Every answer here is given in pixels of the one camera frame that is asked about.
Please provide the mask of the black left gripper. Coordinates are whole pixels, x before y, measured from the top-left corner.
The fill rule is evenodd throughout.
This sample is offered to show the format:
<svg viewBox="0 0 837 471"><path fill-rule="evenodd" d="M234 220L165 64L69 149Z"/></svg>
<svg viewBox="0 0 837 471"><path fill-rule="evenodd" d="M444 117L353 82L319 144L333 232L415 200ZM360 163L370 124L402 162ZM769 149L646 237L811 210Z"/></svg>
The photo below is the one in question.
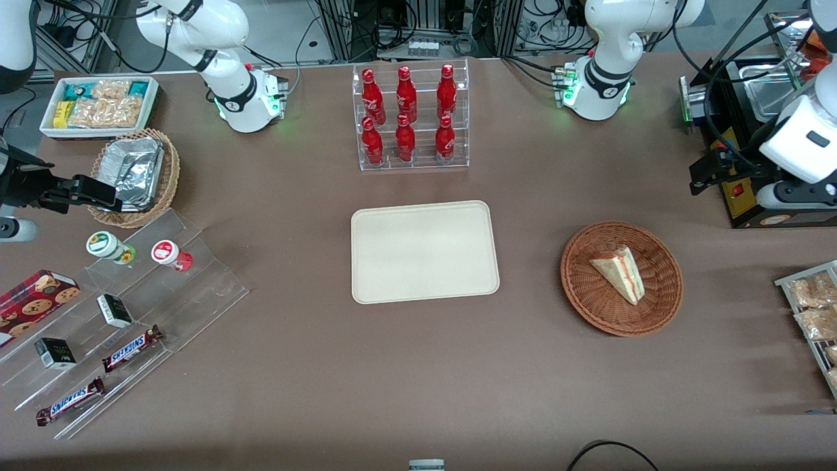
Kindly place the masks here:
<svg viewBox="0 0 837 471"><path fill-rule="evenodd" d="M712 186L744 178L763 178L764 167L745 158L736 147L712 147L689 167L692 196Z"/></svg>

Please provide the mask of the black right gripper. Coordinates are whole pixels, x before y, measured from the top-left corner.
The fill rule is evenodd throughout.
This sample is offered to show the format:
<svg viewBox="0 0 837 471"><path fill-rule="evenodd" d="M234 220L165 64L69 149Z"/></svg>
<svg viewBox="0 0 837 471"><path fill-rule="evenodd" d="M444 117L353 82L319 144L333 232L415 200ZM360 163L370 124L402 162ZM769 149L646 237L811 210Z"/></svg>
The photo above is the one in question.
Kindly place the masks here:
<svg viewBox="0 0 837 471"><path fill-rule="evenodd" d="M48 163L34 155L12 146L1 137L2 204L10 207L47 209L60 214L69 211L68 193L61 190L63 178L57 178ZM81 201L90 211L121 213L123 201L117 197L114 186L83 174L71 179L71 197Z"/></svg>

